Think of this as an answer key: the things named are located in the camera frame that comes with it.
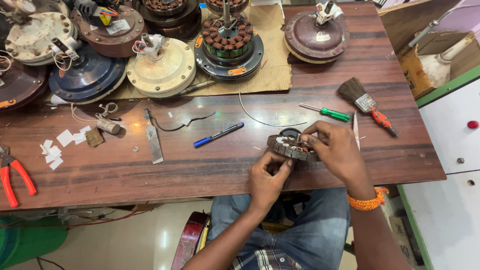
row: man's left hand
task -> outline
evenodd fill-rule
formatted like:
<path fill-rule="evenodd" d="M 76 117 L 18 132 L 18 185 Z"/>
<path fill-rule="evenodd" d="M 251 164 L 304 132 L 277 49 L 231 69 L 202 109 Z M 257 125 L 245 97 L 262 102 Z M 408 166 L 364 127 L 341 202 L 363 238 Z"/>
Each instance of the man's left hand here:
<path fill-rule="evenodd" d="M 292 160 L 272 151 L 266 152 L 248 169 L 248 184 L 252 200 L 250 207 L 268 213 L 278 199 L 283 184 L 290 175 Z"/>

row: brush bristles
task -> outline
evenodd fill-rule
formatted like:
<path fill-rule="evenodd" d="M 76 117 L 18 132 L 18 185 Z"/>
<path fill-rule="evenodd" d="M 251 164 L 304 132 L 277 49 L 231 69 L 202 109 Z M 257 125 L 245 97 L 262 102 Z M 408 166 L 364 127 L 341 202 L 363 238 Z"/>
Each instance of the brush bristles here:
<path fill-rule="evenodd" d="M 338 92 L 353 103 L 367 93 L 357 78 L 351 78 L 342 83 L 338 88 Z"/>

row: wooden workbench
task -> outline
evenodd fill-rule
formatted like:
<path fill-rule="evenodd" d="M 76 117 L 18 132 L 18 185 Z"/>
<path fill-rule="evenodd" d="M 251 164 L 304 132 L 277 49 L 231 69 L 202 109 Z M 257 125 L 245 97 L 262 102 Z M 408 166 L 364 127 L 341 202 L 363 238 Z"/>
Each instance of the wooden workbench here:
<path fill-rule="evenodd" d="M 324 65 L 305 63 L 290 55 L 293 87 L 283 92 L 242 95 L 246 110 L 272 124 L 308 122 L 296 126 L 301 131 L 316 120 L 351 127 L 351 121 L 342 123 L 298 105 L 304 102 L 352 114 L 355 107 L 339 97 L 336 90 L 342 82 L 357 77 L 401 133 L 392 138 L 370 115 L 359 115 L 360 137 L 365 136 L 360 146 L 372 181 L 380 185 L 446 179 L 375 6 L 371 2 L 340 6 L 351 38 L 345 53 Z M 284 6 L 285 20 L 311 8 Z M 82 105 L 75 112 L 93 119 L 95 112 L 102 111 L 98 104 Z M 267 137 L 282 129 L 248 117 L 238 95 L 124 100 L 117 104 L 120 109 L 113 116 L 123 119 L 125 130 L 119 135 L 103 133 L 105 142 L 97 147 L 83 142 L 63 148 L 55 139 L 65 129 L 77 133 L 87 125 L 72 119 L 69 106 L 53 110 L 46 105 L 32 105 L 1 115 L 0 142 L 10 146 L 11 155 L 23 164 L 38 190 L 37 195 L 29 196 L 20 175 L 11 172 L 19 208 L 246 193 L 248 167 L 263 154 Z M 145 136 L 145 108 L 164 128 L 179 126 L 183 118 L 213 111 L 217 114 L 175 132 L 159 131 L 165 161 L 153 165 Z M 245 126 L 198 149 L 193 147 L 194 141 L 239 122 L 245 122 Z M 46 139 L 54 140 L 62 150 L 64 162 L 54 171 L 45 163 L 38 146 Z M 338 186 L 342 183 L 322 162 L 298 162 L 287 190 Z M 10 209 L 1 192 L 0 210 Z"/>

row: screwdriver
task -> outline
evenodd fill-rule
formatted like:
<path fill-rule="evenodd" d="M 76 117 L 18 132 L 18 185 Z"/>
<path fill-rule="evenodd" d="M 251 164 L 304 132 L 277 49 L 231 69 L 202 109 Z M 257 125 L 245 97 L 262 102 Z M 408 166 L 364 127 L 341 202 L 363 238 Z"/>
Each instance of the screwdriver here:
<path fill-rule="evenodd" d="M 307 105 L 307 104 L 303 104 L 303 103 L 300 103 L 300 106 L 304 106 L 304 107 L 307 107 L 309 109 L 314 109 L 314 110 L 319 110 L 321 113 L 323 114 L 326 114 L 326 115 L 330 115 L 332 117 L 335 117 L 335 118 L 338 118 L 338 119 L 342 119 L 344 121 L 348 121 L 350 120 L 350 115 L 348 114 L 345 114 L 345 113 L 342 113 L 342 112 L 339 112 L 339 111 L 336 111 L 336 110 L 329 110 L 325 107 L 323 108 L 317 108 L 317 107 L 314 107 L 314 106 L 311 106 L 311 105 Z"/>

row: tiled floor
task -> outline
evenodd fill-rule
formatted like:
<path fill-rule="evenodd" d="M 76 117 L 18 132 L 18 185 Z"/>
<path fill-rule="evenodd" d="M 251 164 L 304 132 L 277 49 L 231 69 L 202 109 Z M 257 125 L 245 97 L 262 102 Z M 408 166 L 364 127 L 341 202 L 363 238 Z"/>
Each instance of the tiled floor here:
<path fill-rule="evenodd" d="M 77 227 L 56 251 L 42 256 L 65 270 L 169 270 L 180 235 L 193 211 L 210 211 L 212 201 L 164 204 L 152 212 L 100 225 Z M 128 212 L 117 210 L 108 218 Z M 348 243 L 353 238 L 350 229 Z M 45 270 L 58 270 L 43 262 Z M 8 270 L 39 270 L 36 259 Z M 344 252 L 340 270 L 356 270 L 355 257 Z"/>

